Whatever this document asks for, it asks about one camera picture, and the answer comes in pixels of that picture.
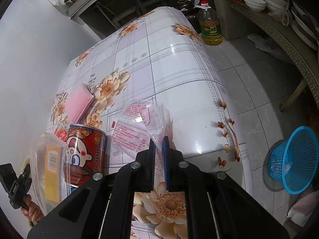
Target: silver screw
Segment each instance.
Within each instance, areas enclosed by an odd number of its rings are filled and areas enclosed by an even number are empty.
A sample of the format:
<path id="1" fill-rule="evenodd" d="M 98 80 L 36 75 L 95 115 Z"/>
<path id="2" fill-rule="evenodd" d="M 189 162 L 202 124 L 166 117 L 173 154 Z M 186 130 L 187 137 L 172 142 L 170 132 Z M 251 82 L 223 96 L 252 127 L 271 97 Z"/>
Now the silver screw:
<path id="1" fill-rule="evenodd" d="M 100 180 L 102 178 L 103 178 L 103 174 L 101 174 L 100 172 L 97 172 L 97 173 L 93 174 L 93 179 L 96 180 L 96 181 L 98 181 L 98 180 Z"/>
<path id="2" fill-rule="evenodd" d="M 188 167 L 188 162 L 185 162 L 185 161 L 181 161 L 178 163 L 179 167 L 180 168 L 186 168 Z"/>
<path id="3" fill-rule="evenodd" d="M 139 162 L 133 162 L 131 163 L 131 168 L 132 169 L 138 169 L 140 168 L 141 164 Z"/>
<path id="4" fill-rule="evenodd" d="M 224 180 L 224 179 L 226 179 L 227 176 L 224 172 L 218 172 L 218 173 L 216 173 L 216 177 L 220 180 Z"/>

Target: shelf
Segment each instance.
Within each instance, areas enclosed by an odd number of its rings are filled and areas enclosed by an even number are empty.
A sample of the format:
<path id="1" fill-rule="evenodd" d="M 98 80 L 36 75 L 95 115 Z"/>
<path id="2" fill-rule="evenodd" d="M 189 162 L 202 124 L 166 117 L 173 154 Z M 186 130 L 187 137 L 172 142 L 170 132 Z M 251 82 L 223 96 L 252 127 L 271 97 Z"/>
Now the shelf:
<path id="1" fill-rule="evenodd" d="M 256 12 L 246 4 L 227 0 L 227 5 L 250 19 L 287 53 L 309 86 L 319 107 L 319 66 L 317 52 L 309 48 L 292 30 L 272 19 L 268 12 Z"/>

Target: pink sponge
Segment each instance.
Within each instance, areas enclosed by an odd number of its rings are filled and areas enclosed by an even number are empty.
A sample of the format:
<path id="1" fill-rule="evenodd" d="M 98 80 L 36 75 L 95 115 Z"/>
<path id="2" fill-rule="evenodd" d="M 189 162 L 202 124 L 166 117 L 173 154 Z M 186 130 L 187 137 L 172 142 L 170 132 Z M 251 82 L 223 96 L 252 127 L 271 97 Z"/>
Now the pink sponge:
<path id="1" fill-rule="evenodd" d="M 77 123 L 90 107 L 94 96 L 85 83 L 78 84 L 65 102 L 65 112 L 70 123 Z"/>

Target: hand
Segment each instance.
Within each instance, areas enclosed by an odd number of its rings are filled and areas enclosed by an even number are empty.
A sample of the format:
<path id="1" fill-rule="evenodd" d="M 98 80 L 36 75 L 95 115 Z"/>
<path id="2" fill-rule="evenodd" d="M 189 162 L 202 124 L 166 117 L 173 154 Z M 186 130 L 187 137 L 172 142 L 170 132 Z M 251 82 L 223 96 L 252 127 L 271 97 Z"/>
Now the hand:
<path id="1" fill-rule="evenodd" d="M 40 207 L 37 204 L 35 204 L 33 201 L 31 201 L 31 199 L 32 198 L 29 194 L 24 196 L 23 201 L 29 207 L 29 211 L 27 211 L 24 208 L 21 208 L 21 212 L 28 220 L 39 222 L 44 217 L 44 215 Z"/>

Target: floral tablecloth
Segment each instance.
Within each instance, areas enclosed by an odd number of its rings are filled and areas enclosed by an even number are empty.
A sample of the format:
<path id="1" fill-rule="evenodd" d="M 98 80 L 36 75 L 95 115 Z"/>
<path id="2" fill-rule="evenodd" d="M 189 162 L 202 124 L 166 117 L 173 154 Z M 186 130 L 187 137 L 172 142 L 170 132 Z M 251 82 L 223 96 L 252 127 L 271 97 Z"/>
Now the floral tablecloth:
<path id="1" fill-rule="evenodd" d="M 95 96 L 82 123 L 110 138 L 123 109 L 138 101 L 169 111 L 170 146 L 202 171 L 227 171 L 252 193 L 246 142 L 232 100 L 200 37 L 182 12 L 160 7 L 134 20 L 71 61 L 58 88 L 47 132 L 65 117 L 65 101 L 77 83 Z M 134 159 L 110 150 L 104 171 Z M 136 193 L 131 239 L 187 238 L 184 194 L 165 191 L 155 176 L 151 193 Z"/>

